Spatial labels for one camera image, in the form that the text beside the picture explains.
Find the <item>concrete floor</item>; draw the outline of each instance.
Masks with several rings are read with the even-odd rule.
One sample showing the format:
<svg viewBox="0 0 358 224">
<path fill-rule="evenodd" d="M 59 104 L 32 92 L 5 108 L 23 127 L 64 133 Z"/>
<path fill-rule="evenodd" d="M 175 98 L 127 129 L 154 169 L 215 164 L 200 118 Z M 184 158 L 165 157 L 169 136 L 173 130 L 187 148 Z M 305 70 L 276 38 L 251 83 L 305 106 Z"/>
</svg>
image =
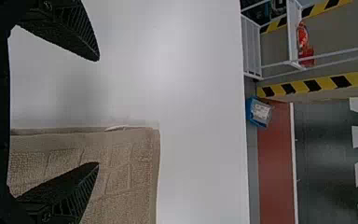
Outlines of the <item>concrete floor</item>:
<svg viewBox="0 0 358 224">
<path fill-rule="evenodd" d="M 295 104 L 299 223 L 358 223 L 358 113 L 349 100 Z"/>
</svg>

